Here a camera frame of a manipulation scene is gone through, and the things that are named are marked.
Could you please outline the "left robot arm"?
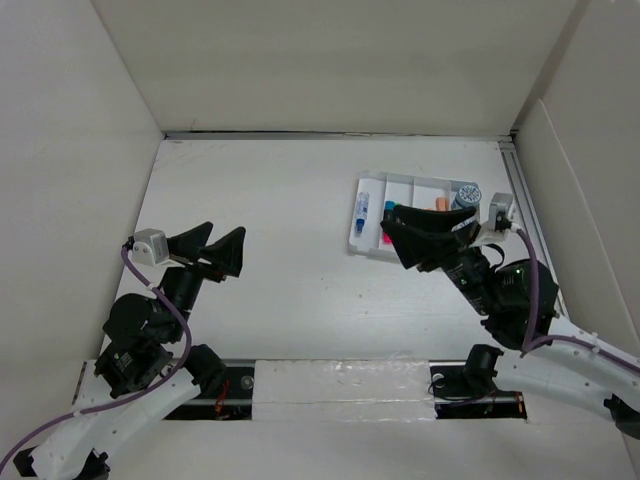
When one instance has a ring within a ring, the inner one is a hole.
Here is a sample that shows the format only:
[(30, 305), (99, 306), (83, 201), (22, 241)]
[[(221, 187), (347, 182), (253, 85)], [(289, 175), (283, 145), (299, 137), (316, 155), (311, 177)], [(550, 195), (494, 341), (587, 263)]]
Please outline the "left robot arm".
[(147, 292), (113, 303), (87, 396), (19, 440), (3, 466), (24, 478), (105, 479), (128, 441), (183, 403), (223, 393), (227, 367), (194, 343), (188, 319), (204, 281), (239, 277), (246, 230), (210, 243), (212, 230), (204, 222), (173, 237), (145, 229), (127, 239), (121, 260)]

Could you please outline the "clear glue bottle blue cap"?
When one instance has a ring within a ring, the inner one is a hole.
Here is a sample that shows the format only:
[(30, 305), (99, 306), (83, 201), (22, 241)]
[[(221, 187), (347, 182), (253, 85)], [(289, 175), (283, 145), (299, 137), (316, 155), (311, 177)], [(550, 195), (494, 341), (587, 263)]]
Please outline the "clear glue bottle blue cap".
[(366, 224), (369, 208), (370, 195), (368, 192), (359, 192), (355, 203), (355, 224), (356, 235), (361, 235)]

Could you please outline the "orange translucent marker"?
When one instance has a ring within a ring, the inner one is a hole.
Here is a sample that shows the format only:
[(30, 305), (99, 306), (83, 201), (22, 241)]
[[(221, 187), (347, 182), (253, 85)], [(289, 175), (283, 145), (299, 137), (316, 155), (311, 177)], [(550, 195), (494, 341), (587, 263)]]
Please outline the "orange translucent marker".
[(450, 209), (449, 199), (446, 197), (437, 197), (432, 206), (426, 207), (428, 211), (446, 212)]

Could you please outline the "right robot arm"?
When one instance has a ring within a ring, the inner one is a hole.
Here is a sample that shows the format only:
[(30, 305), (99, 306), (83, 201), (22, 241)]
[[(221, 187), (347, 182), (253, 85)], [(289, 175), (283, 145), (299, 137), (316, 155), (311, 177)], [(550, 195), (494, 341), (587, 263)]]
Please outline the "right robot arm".
[(591, 411), (639, 436), (639, 360), (556, 308), (559, 286), (538, 260), (509, 194), (475, 206), (434, 211), (395, 205), (380, 223), (405, 269), (440, 270), (473, 310), (493, 344), (475, 344), (463, 364), (431, 366), (439, 418), (485, 418), (503, 397), (525, 417), (530, 392)]

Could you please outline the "blue cap black highlighter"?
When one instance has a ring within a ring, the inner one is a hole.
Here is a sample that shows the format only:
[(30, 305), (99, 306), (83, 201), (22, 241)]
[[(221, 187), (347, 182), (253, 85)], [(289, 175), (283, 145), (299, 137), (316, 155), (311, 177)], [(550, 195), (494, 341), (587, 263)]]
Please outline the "blue cap black highlighter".
[(390, 200), (386, 201), (384, 204), (384, 210), (383, 210), (384, 215), (391, 215), (394, 207), (395, 207), (394, 201), (390, 201)]

